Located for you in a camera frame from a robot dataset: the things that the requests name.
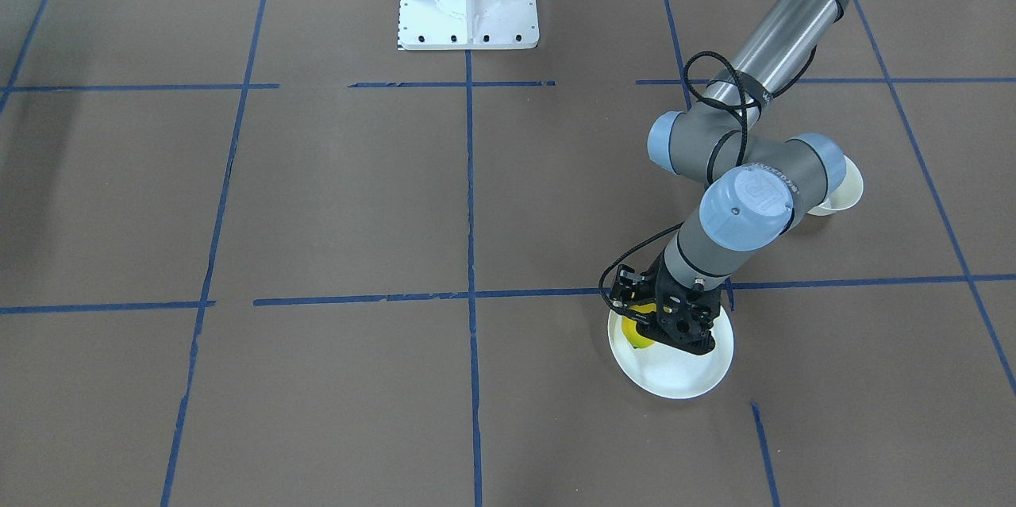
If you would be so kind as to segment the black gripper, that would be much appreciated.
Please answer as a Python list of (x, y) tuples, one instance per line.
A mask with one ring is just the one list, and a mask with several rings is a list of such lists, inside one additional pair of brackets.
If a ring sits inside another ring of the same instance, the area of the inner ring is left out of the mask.
[(686, 287), (671, 275), (663, 253), (642, 273), (635, 289), (635, 330), (638, 335), (690, 355), (707, 355), (716, 347), (714, 322), (721, 316), (716, 290)]

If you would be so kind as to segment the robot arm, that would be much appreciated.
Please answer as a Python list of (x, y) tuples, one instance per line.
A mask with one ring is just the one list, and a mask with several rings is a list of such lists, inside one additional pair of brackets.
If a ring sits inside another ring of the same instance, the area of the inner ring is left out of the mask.
[(827, 136), (778, 142), (750, 131), (801, 79), (853, 1), (776, 0), (733, 58), (701, 51), (683, 63), (688, 109), (654, 121), (647, 153), (668, 173), (700, 182), (704, 194), (668, 230), (653, 264), (639, 275), (619, 270), (605, 296), (633, 340), (712, 352), (721, 286), (845, 184), (845, 154)]

